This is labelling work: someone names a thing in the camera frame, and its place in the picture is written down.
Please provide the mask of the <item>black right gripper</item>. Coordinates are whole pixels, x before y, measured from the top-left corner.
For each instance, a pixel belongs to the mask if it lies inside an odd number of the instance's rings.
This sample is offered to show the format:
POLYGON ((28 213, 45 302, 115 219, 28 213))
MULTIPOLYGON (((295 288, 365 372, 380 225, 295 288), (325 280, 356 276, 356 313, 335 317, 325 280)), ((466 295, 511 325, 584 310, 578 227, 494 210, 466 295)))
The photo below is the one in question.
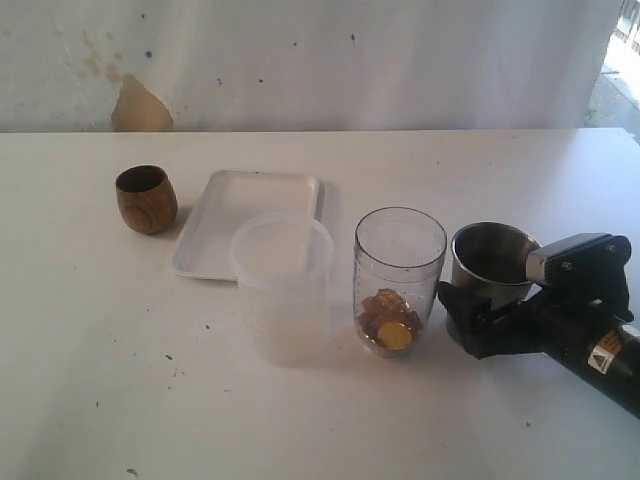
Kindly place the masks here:
MULTIPOLYGON (((632 255, 623 235, 581 233, 542 250, 540 291, 525 300, 527 334, 537 352, 584 346, 590 334, 634 320, 625 267, 632 255)), ((450 337, 471 356, 482 356, 482 321, 491 299, 440 281, 450 337)))

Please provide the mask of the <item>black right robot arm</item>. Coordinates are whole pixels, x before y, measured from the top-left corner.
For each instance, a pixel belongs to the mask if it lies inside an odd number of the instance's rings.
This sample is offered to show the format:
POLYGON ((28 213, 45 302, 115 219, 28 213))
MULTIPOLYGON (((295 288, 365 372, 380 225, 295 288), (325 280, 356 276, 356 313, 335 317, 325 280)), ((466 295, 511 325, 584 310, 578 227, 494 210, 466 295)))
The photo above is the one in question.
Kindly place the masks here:
POLYGON ((494 308, 448 282, 438 298, 462 348, 477 359, 544 353, 633 415, 639 413, 639 332, 631 325, 627 237, 580 233, 530 253, 540 291, 494 308))

